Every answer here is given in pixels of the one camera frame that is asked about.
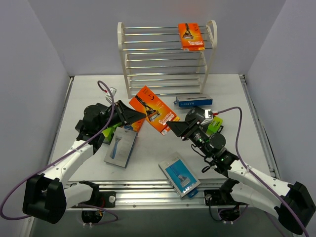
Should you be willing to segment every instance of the shelf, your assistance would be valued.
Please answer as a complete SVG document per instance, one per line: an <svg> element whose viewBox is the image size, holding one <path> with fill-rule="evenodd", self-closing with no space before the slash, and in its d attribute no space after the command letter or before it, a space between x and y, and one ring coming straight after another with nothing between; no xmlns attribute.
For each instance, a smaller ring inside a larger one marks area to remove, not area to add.
<svg viewBox="0 0 316 237"><path fill-rule="evenodd" d="M118 48L128 97L144 85L161 96L203 93L217 48L217 26L208 21L199 28L205 50L184 51L178 27L125 27L119 22Z"/></svg>

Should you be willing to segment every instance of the white wall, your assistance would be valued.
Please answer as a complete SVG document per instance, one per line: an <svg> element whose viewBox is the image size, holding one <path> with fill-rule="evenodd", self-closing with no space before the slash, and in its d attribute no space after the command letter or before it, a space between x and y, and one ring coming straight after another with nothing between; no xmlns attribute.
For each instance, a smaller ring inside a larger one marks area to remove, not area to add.
<svg viewBox="0 0 316 237"><path fill-rule="evenodd" d="M48 159L69 77L26 0L0 1L0 200ZM5 206L22 215L24 188ZM21 221L0 218L1 237L15 237Z"/></svg>
<svg viewBox="0 0 316 237"><path fill-rule="evenodd" d="M216 20L211 73L246 73L285 0L29 0L70 75L122 74L117 23Z"/></svg>
<svg viewBox="0 0 316 237"><path fill-rule="evenodd" d="M282 178L307 186L316 201L316 1L287 0L249 73ZM309 224L316 236L316 216Z"/></svg>

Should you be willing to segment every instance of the cardboard packaging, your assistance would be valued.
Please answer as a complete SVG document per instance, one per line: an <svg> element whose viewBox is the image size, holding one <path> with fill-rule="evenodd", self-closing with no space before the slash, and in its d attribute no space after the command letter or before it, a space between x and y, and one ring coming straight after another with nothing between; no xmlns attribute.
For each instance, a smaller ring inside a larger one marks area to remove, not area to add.
<svg viewBox="0 0 316 237"><path fill-rule="evenodd" d="M185 195L189 195L192 198L198 193L195 188L201 182L189 170L179 153L173 153L170 157L159 163L159 167L181 198Z"/></svg>
<svg viewBox="0 0 316 237"><path fill-rule="evenodd" d="M175 105L178 104L179 107L192 107L212 105L213 99L205 94L181 95L176 96L176 100L173 103Z"/></svg>
<svg viewBox="0 0 316 237"><path fill-rule="evenodd" d="M204 40L197 23L180 23L178 30L183 50L205 50Z"/></svg>
<svg viewBox="0 0 316 237"><path fill-rule="evenodd" d="M118 127L109 145L104 161L126 168L134 148L137 134L135 131Z"/></svg>
<svg viewBox="0 0 316 237"><path fill-rule="evenodd" d="M144 86L129 103L135 110L145 113L146 120L162 135L166 135L170 130L167 121L180 119L147 86Z"/></svg>
<svg viewBox="0 0 316 237"><path fill-rule="evenodd" d="M138 120L137 122L133 123L132 125L129 126L124 126L124 128L135 131L135 132L139 132L140 128L143 126L145 119L141 119Z"/></svg>

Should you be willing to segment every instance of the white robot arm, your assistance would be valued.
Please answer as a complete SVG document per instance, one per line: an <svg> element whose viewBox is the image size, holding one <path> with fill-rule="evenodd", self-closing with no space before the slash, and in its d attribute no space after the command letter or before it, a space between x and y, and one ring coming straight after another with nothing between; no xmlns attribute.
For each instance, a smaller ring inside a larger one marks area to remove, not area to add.
<svg viewBox="0 0 316 237"><path fill-rule="evenodd" d="M115 103L114 109L108 127L118 123L129 125L146 117L120 100ZM23 202L25 214L55 224L66 209L79 203L98 206L102 196L98 185L81 181L68 189L64 187L74 172L101 147L104 136L96 134L109 121L110 112L111 107L99 103L84 110L83 120L76 125L79 135L67 151L67 154L72 154L27 180Z"/></svg>
<svg viewBox="0 0 316 237"><path fill-rule="evenodd" d="M221 133L213 133L208 137L200 129L197 118L169 121L167 125L177 137L183 141L190 139L194 143L193 147L203 152L204 155L200 155L209 164L203 172L213 168L228 178L219 190L221 200L250 204L277 217L291 232L298 235L303 233L302 225L307 226L316 210L303 184L296 182L292 185L277 180L246 164L240 156L225 148L226 139Z"/></svg>

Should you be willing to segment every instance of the orange razor package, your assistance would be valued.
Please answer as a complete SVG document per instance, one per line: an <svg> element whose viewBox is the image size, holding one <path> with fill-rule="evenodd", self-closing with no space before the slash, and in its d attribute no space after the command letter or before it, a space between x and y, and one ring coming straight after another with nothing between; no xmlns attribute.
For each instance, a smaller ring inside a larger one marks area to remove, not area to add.
<svg viewBox="0 0 316 237"><path fill-rule="evenodd" d="M144 121L145 121L145 119L143 118L141 120L138 120L135 123L132 123L132 125L124 126L124 128L132 130L132 131L135 131L135 132L139 132L140 128L142 127L142 125L144 123Z"/></svg>
<svg viewBox="0 0 316 237"><path fill-rule="evenodd" d="M147 86L144 86L129 103L135 110L146 114L146 120L162 135L166 135L170 130L167 121L180 119Z"/></svg>
<svg viewBox="0 0 316 237"><path fill-rule="evenodd" d="M183 50L205 50L202 34L197 23L180 23L178 30Z"/></svg>

